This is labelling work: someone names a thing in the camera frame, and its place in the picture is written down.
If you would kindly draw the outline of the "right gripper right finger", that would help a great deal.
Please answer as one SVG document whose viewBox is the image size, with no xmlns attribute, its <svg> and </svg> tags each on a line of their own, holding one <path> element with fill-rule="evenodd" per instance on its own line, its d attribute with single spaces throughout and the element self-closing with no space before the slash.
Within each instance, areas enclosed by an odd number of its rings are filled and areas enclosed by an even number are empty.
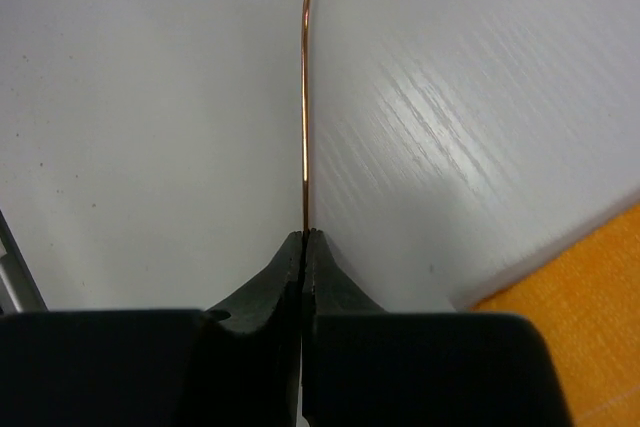
<svg viewBox="0 0 640 427">
<path fill-rule="evenodd" d="M 312 426 L 568 426 L 547 345 L 505 313 L 390 313 L 306 245 L 302 413 Z"/>
</svg>

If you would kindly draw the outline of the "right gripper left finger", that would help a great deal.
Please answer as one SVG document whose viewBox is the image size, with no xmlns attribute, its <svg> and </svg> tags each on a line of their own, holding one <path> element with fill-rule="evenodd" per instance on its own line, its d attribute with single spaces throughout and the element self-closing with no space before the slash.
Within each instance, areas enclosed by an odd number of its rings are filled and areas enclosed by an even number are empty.
<svg viewBox="0 0 640 427">
<path fill-rule="evenodd" d="M 292 426 L 304 238 L 207 310 L 23 313 L 1 322 L 5 426 Z"/>
</svg>

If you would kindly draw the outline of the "orange Mickey Mouse placemat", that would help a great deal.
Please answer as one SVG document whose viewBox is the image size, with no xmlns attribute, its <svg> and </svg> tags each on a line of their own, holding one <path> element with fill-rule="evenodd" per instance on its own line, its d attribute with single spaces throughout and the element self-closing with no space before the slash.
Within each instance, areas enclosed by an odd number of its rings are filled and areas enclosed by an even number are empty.
<svg viewBox="0 0 640 427">
<path fill-rule="evenodd" d="M 637 206 L 476 308 L 521 314 L 542 333 L 575 425 L 638 425 Z"/>
</svg>

